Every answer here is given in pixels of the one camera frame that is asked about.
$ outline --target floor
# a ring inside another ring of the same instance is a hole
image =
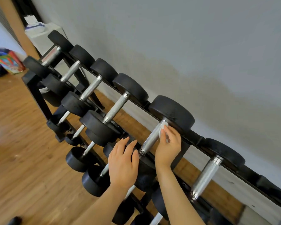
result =
[[[96,93],[108,111],[114,103],[99,91]],[[77,116],[70,115],[68,120],[75,128],[80,126]],[[150,134],[123,110],[114,120],[140,143]],[[16,215],[23,217],[24,225],[66,225],[81,217],[90,221],[87,209],[96,197],[84,190],[82,174],[67,166],[65,156],[70,149],[67,143],[58,143],[46,126],[21,75],[0,78],[0,225],[7,224]],[[102,148],[96,146],[95,150],[106,161]],[[180,161],[175,172],[190,185],[200,173],[185,159]],[[139,190],[134,194],[137,197],[143,195]],[[203,197],[230,221],[237,223],[243,204],[224,189],[212,181]],[[152,202],[147,208],[154,215],[157,213]]]

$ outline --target dumbbell rack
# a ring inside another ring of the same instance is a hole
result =
[[[53,49],[53,47],[50,48],[44,56],[46,56]],[[53,63],[50,66],[52,68],[54,68],[61,60],[64,60],[65,63],[69,67],[72,64],[74,64],[74,62],[75,62],[69,55],[62,53],[62,54],[60,54],[60,56],[58,56],[53,61]],[[79,81],[79,84],[76,87],[76,91],[77,91],[77,93],[81,93],[86,89],[86,87],[89,86],[89,82],[80,70],[77,70],[77,72],[74,75]],[[37,88],[37,83],[40,81],[40,78],[38,76],[36,76],[33,72],[29,71],[23,76],[22,79],[23,79],[24,83],[26,84],[28,90],[32,94],[34,100],[38,104],[39,108],[43,112],[46,120],[49,120],[53,116],[56,117],[57,120],[59,120],[65,114],[66,110],[63,108],[63,106],[59,106],[58,109],[53,114],[51,113],[44,98],[42,97],[41,93],[39,92],[39,90]],[[118,91],[112,85],[109,85],[109,86],[112,87],[114,90],[116,90],[118,93],[120,93],[120,91]],[[101,115],[104,115],[105,114],[103,112],[104,107],[102,106],[102,104],[100,103],[100,101],[98,100],[97,96],[94,93],[91,95],[91,99],[94,101],[94,103],[97,107],[96,112]],[[142,109],[145,112],[147,112],[148,114],[150,114],[151,116],[153,116],[148,110],[150,102],[147,102],[147,104],[143,107],[139,106],[136,103],[134,103],[134,104],[136,106],[138,106],[140,109]],[[69,125],[70,132],[73,133],[76,131],[68,121],[66,121],[66,123]],[[113,122],[113,124],[115,124],[116,127],[118,128],[118,130],[121,132],[122,136],[120,138],[129,136],[131,139],[133,139],[133,137],[130,136],[130,134],[127,131],[125,131],[123,128],[121,128],[119,125],[117,125],[115,122]],[[55,134],[56,134],[55,137],[59,142],[62,142],[64,140],[64,137],[65,137],[64,133],[55,132]],[[88,144],[86,143],[85,139],[83,139],[81,136],[79,136],[79,137],[83,141],[83,144],[81,146],[86,148],[88,146]],[[198,135],[197,133],[195,133],[192,130],[189,130],[184,136],[182,136],[182,150],[178,154],[178,156],[175,158],[175,160],[173,161],[172,166],[171,166],[172,169],[178,164],[180,159],[183,157],[183,155],[185,154],[185,152],[188,150],[188,148],[191,145],[196,147],[197,149],[199,149],[200,151],[202,151],[209,157],[212,157],[213,156],[212,151],[210,151],[207,148],[200,147],[200,142],[202,140],[204,140],[204,137]],[[100,158],[100,156],[97,155],[97,153],[95,153],[93,150],[91,151],[91,153],[97,158],[98,164],[100,166],[106,165],[105,162]],[[154,155],[152,153],[149,152],[146,154],[146,156],[154,162]],[[234,170],[233,166],[231,166],[227,162],[223,162],[222,166],[225,167],[227,170],[229,170],[234,175],[236,175],[238,178],[240,178],[241,180],[246,182],[252,188],[259,191],[261,194],[263,194],[265,197],[270,199],[272,202],[274,202],[275,204],[277,204],[278,206],[281,207],[281,189],[279,189],[277,186],[275,186],[273,183],[271,183],[269,180],[267,180],[264,176],[257,174],[256,172],[254,172],[253,170],[251,170],[250,168],[248,168],[245,165],[242,166],[238,171]],[[177,177],[177,179],[178,179],[182,189],[184,190],[184,192],[186,194],[189,194],[191,187],[189,185],[187,185],[179,177]],[[153,218],[153,216],[146,209],[147,204],[151,200],[151,194],[152,193],[147,192],[142,197],[141,200],[138,200],[133,194],[131,194],[130,197],[132,197],[132,199],[134,200],[135,208],[140,213],[147,213],[148,215],[150,215]],[[232,224],[224,216],[222,216],[215,208],[213,208],[210,204],[208,204],[202,197],[199,197],[199,199],[197,200],[195,208],[200,208],[201,216],[203,216],[205,218],[212,218],[213,224]]]

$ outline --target dumbbell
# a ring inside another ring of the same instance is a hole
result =
[[[92,142],[86,150],[84,148],[73,147],[67,154],[67,164],[76,171],[86,172],[86,170],[90,167],[89,163],[85,163],[84,157],[89,154],[89,151],[95,146],[95,144],[104,147],[108,142],[116,141],[120,132],[111,121],[128,99],[131,99],[141,106],[147,102],[149,96],[146,91],[128,75],[119,73],[118,76],[114,78],[113,84],[118,90],[123,92],[123,95],[109,110],[105,117],[102,117],[94,110],[88,110],[87,113],[79,119],[79,121],[83,124],[79,128],[80,131],[82,131],[83,127],[86,126],[87,130],[85,133]],[[103,180],[104,178],[100,177],[103,177],[107,171],[108,166],[104,170],[102,170],[100,166],[92,166],[92,168],[83,175],[83,185],[89,193],[94,196],[102,194],[102,188],[96,184],[96,180],[98,178]]]
[[[209,182],[212,180],[221,164],[225,163],[225,165],[233,167],[234,170],[238,170],[239,167],[245,164],[245,159],[239,153],[214,139],[206,138],[202,140],[202,142],[200,142],[198,146],[201,148],[206,148],[208,151],[212,152],[212,157],[205,165],[201,174],[193,184],[189,196],[189,199],[192,203],[194,203],[198,199],[198,197],[203,193],[203,191],[205,190]],[[157,190],[153,192],[152,201],[154,203],[154,206],[158,210],[158,214],[155,216],[151,223],[147,224],[157,225],[162,218],[169,220],[160,187],[158,187]]]
[[[80,48],[74,50],[74,53],[71,53],[71,55],[75,56],[78,60],[82,60],[83,57],[87,56],[87,55],[84,56],[86,51],[81,52],[79,54],[79,53],[77,53],[79,50],[80,50]],[[86,64],[87,61],[91,62],[92,57],[91,58],[90,57],[88,57],[87,60],[85,59],[83,62],[85,64]],[[90,66],[90,70],[97,75],[97,78],[90,84],[90,86],[88,86],[86,88],[86,90],[81,94],[81,96],[75,94],[72,91],[69,91],[66,94],[66,96],[62,99],[61,104],[67,110],[67,112],[63,115],[63,117],[60,120],[50,119],[47,122],[48,127],[50,129],[52,129],[53,131],[65,132],[67,130],[67,128],[65,127],[65,124],[63,124],[63,123],[67,119],[67,117],[70,115],[70,113],[73,113],[73,114],[75,114],[79,117],[82,117],[82,116],[85,115],[85,113],[89,109],[95,109],[95,107],[92,104],[87,102],[88,97],[94,92],[94,90],[99,86],[99,84],[102,81],[104,81],[106,83],[109,83],[109,84],[112,84],[112,80],[118,75],[118,73],[114,70],[114,68],[101,58],[98,58]],[[84,128],[84,126],[81,126],[76,131],[75,134],[68,134],[65,137],[65,141],[68,144],[73,145],[73,146],[77,146],[78,144],[80,144],[81,140],[80,140],[79,137],[77,138],[77,136],[79,136],[79,134],[82,132],[83,128]]]
[[[159,95],[154,99],[149,106],[149,111],[161,121],[154,128],[139,150],[140,161],[138,176],[135,184],[128,190],[125,200],[121,203],[121,207],[118,208],[116,216],[113,218],[113,222],[116,224],[125,224],[134,212],[133,204],[130,204],[128,201],[128,196],[131,192],[136,187],[142,191],[147,191],[152,186],[156,177],[155,165],[154,162],[145,157],[145,155],[158,140],[160,130],[163,126],[170,125],[183,135],[185,132],[189,131],[195,123],[194,117],[188,110],[174,100],[162,95]],[[105,155],[110,153],[110,148],[104,149],[105,150],[103,151],[105,151]]]
[[[63,75],[60,79],[50,73],[43,80],[42,83],[49,90],[63,98],[69,91],[74,91],[74,87],[67,84],[71,76],[81,67],[87,69],[95,62],[94,58],[81,46],[75,45],[69,54],[76,60],[75,63],[70,67],[68,72]]]
[[[41,60],[36,60],[31,56],[28,56],[23,61],[24,65],[32,70],[40,78],[46,78],[51,70],[48,69],[50,64],[56,59],[56,57],[61,53],[68,53],[73,49],[73,45],[58,31],[53,30],[48,38],[53,42],[55,47]]]

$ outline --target left hand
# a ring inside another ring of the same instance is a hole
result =
[[[128,140],[129,137],[116,143],[108,157],[110,186],[126,192],[136,181],[139,162],[138,151],[133,151],[137,140],[132,141],[125,150]]]

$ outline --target white wall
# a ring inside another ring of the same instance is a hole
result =
[[[32,0],[94,58],[166,95],[281,187],[281,0]]]
[[[22,47],[15,41],[12,35],[0,23],[0,48],[7,48],[15,52],[18,58],[22,61],[27,56]]]

